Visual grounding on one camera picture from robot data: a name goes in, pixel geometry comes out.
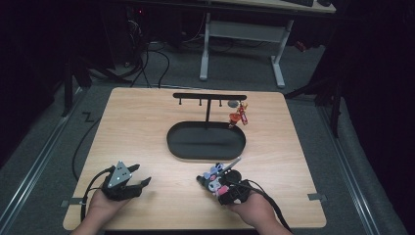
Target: gray carpet floor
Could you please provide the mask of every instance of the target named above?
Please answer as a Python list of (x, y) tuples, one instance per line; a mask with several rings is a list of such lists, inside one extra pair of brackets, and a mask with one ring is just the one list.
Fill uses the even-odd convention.
[[(152, 87), (157, 87), (159, 78), (169, 63), (168, 71), (161, 82), (163, 88), (177, 86), (288, 93), (308, 83), (324, 52), (323, 47), (305, 52), (287, 47), (281, 60), (286, 88), (280, 89), (276, 86), (267, 55), (272, 54), (275, 45), (265, 44), (252, 48), (252, 45), (247, 46), (248, 43), (241, 42), (240, 45), (233, 47), (212, 46), (207, 81), (199, 81), (202, 52), (200, 44), (186, 44), (187, 46), (181, 49), (153, 44), (151, 48), (167, 55), (169, 61), (159, 53), (150, 52), (145, 70), (147, 79)], [(123, 70), (127, 69), (119, 68), (115, 72)], [(79, 175), (98, 125), (92, 128), (83, 142), (81, 142), (82, 137), (94, 123), (90, 120), (96, 121), (103, 114), (112, 89), (120, 86), (126, 85), (94, 78), (92, 87), (80, 92), (81, 95), (78, 97), (81, 98), (51, 150), (50, 157), (46, 160), (47, 164), (40, 169), (39, 177), (33, 179), (33, 186), (29, 188), (22, 206), (16, 209), (16, 216), (7, 221), (5, 234), (69, 233), (62, 225), (67, 212), (67, 208), (62, 206), (62, 201), (70, 199), (76, 186), (71, 170), (72, 159), (75, 158), (75, 173)], [(143, 74), (138, 77), (135, 87), (148, 86)], [(55, 98), (56, 102), (38, 117), (20, 147), (0, 170), (3, 182), (0, 198), (1, 212), (7, 211), (8, 205), (24, 182), (55, 126), (63, 119), (61, 117), (64, 111), (63, 87), (58, 90)], [(362, 194), (367, 200), (367, 207), (377, 221), (378, 231), (372, 234), (406, 234), (376, 175), (365, 159), (349, 121), (346, 104), (342, 102), (340, 138), (334, 139), (324, 119), (324, 114), (330, 107), (315, 107), (312, 96), (299, 96), (287, 100), (287, 103), (317, 192), (327, 198), (327, 201), (321, 203), (326, 214), (327, 225), (317, 229), (294, 228), (294, 233), (368, 234), (342, 171), (342, 163), (338, 158), (340, 146), (352, 169), (353, 177), (359, 183)]]

